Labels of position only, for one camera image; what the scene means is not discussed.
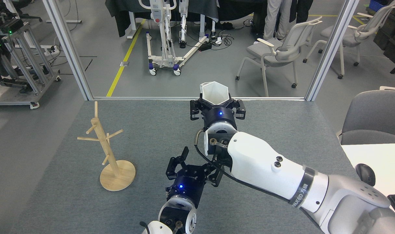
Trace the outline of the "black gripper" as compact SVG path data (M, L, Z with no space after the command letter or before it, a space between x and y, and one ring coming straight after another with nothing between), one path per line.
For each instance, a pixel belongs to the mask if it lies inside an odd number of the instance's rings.
M232 99L228 108L211 108L211 104L203 99L190 100L190 120L203 118L204 129L219 121L227 122L237 129L235 118L245 119L245 115L246 108L242 99Z
M206 182L217 188L223 173L211 163L205 163L203 166L186 166L188 153L189 149L185 146L180 156L171 157L169 160L165 175L169 180L175 181L172 186L166 188L167 201L172 196L182 195L190 198L195 208L198 208ZM179 164L182 169L176 173L175 169Z

